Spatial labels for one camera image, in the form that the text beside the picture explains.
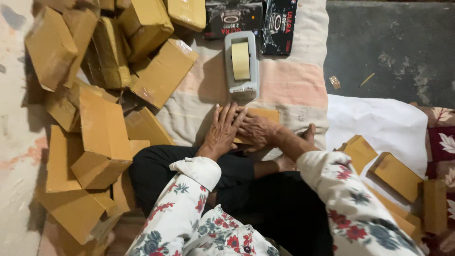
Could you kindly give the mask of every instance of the person's left hand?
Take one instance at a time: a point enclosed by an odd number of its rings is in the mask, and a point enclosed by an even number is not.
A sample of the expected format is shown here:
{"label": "person's left hand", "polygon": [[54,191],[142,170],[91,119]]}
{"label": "person's left hand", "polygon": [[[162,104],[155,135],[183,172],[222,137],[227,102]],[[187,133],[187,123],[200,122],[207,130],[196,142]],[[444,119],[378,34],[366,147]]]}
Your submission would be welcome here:
{"label": "person's left hand", "polygon": [[245,118],[248,108],[243,108],[234,119],[236,110],[237,104],[233,103],[232,105],[228,104],[223,107],[220,112],[220,106],[217,104],[213,113],[212,126],[195,156],[207,157],[216,162],[220,156],[226,154],[231,149],[237,148],[233,143],[235,134]]}

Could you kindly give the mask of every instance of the tape dispenser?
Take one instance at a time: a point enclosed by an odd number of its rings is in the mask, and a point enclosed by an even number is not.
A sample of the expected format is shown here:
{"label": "tape dispenser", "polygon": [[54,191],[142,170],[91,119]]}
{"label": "tape dispenser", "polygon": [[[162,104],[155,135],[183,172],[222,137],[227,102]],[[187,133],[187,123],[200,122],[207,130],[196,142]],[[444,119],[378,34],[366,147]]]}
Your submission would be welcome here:
{"label": "tape dispenser", "polygon": [[251,31],[230,33],[224,38],[227,89],[231,99],[259,98],[259,60],[256,38]]}

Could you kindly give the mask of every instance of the black product box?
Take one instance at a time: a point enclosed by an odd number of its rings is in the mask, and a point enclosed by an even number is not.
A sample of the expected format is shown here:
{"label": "black product box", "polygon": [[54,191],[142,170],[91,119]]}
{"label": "black product box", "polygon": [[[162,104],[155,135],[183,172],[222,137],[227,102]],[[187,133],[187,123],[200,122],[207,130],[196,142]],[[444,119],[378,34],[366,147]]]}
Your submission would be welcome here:
{"label": "black product box", "polygon": [[207,25],[203,38],[220,39],[239,31],[252,31],[260,38],[263,3],[262,0],[206,1]]}
{"label": "black product box", "polygon": [[297,0],[267,0],[261,53],[290,55]]}

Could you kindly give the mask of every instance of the hand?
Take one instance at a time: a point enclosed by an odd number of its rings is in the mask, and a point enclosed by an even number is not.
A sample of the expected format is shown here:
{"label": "hand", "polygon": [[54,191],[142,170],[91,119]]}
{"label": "hand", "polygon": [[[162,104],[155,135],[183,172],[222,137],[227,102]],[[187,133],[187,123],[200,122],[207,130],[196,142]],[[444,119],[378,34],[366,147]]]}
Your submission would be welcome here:
{"label": "hand", "polygon": [[237,148],[237,145],[233,143],[235,134],[245,118],[248,108],[243,108],[234,119],[236,110],[237,103],[232,104],[232,106],[226,105],[221,112],[220,105],[217,104],[213,113],[212,126],[195,156],[207,157],[216,162],[220,156]]}
{"label": "hand", "polygon": [[267,146],[275,146],[273,143],[275,133],[283,126],[266,117],[260,117],[247,113],[237,133],[250,139],[254,145],[245,150],[253,153]]}

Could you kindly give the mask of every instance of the person's right hand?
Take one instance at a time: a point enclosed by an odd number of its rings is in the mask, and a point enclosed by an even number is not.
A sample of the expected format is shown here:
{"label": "person's right hand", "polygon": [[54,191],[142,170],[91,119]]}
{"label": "person's right hand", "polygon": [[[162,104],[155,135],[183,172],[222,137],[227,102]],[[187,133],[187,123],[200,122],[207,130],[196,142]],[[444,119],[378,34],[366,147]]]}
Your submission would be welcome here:
{"label": "person's right hand", "polygon": [[273,146],[275,133],[283,127],[281,124],[274,122],[266,117],[260,117],[247,113],[237,133],[247,137],[254,145],[245,150],[246,153],[253,153],[267,146]]}

